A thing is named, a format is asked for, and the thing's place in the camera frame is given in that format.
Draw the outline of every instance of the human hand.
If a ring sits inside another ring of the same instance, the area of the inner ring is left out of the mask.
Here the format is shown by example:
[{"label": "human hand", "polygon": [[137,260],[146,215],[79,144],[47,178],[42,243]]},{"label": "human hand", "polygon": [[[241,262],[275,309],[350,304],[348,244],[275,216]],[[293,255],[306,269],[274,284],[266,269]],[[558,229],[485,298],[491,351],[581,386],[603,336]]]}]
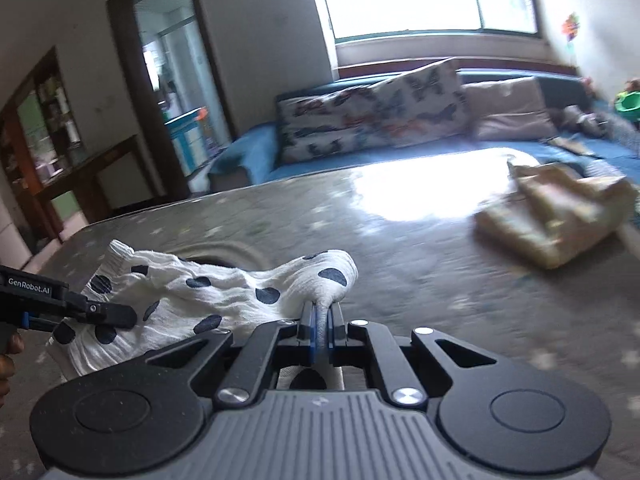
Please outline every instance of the human hand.
[{"label": "human hand", "polygon": [[[24,350],[24,341],[17,332],[9,339],[7,353],[19,354]],[[0,355],[0,407],[4,405],[4,396],[9,393],[9,381],[7,380],[15,374],[14,361],[6,356]]]}]

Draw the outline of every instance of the polka dot garment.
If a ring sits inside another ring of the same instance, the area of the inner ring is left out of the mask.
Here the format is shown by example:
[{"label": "polka dot garment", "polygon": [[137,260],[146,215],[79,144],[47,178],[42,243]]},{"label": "polka dot garment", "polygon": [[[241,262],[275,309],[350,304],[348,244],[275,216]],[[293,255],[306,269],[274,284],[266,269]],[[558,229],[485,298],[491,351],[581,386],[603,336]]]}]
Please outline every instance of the polka dot garment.
[{"label": "polka dot garment", "polygon": [[[272,270],[201,265],[111,242],[82,290],[90,300],[129,304],[131,330],[65,319],[47,344],[68,379],[213,330],[246,338],[264,322],[300,316],[306,300],[326,309],[351,289],[358,271],[344,251],[321,250]],[[324,325],[318,333],[324,333]],[[329,387],[334,387],[325,377]]]}]

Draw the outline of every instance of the window frame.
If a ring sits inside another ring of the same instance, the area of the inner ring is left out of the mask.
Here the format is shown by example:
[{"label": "window frame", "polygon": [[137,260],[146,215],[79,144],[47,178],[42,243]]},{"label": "window frame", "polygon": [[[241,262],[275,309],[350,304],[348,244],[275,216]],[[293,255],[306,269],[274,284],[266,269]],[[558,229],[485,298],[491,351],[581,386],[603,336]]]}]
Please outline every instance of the window frame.
[{"label": "window frame", "polygon": [[[327,1],[324,0],[324,4],[329,6]],[[331,33],[334,35],[334,43],[348,43],[350,41],[360,40],[374,40],[376,38],[392,38],[394,36],[426,36],[429,34],[493,34],[496,36],[519,36],[521,38],[536,38],[542,39],[543,35],[540,32],[540,14],[538,13],[538,0],[531,0],[531,7],[533,10],[533,19],[536,24],[535,32],[521,32],[519,30],[502,30],[501,28],[486,28],[484,26],[484,16],[482,15],[482,9],[480,7],[479,0],[476,0],[478,6],[478,15],[480,18],[480,28],[437,28],[435,30],[393,30],[391,32],[372,32],[370,34],[360,34],[358,36],[346,36],[344,38],[336,38],[334,32],[334,24],[331,21],[331,12],[329,12],[329,24],[331,27]]]}]

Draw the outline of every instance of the green bowl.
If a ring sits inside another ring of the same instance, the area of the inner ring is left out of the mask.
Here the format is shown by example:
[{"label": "green bowl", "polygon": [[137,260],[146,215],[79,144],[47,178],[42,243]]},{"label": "green bowl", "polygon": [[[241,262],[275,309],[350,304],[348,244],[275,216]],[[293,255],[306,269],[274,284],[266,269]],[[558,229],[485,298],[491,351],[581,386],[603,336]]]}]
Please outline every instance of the green bowl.
[{"label": "green bowl", "polygon": [[616,101],[616,110],[627,121],[640,119],[640,92],[629,92]]}]

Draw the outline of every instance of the doorway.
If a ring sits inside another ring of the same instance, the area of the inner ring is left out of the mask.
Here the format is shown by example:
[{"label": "doorway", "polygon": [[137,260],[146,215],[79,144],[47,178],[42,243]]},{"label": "doorway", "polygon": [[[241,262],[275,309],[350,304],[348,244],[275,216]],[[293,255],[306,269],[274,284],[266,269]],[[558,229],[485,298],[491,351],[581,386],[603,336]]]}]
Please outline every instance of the doorway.
[{"label": "doorway", "polygon": [[207,171],[234,133],[197,0],[110,0],[108,9],[129,94],[170,199],[207,192]]}]

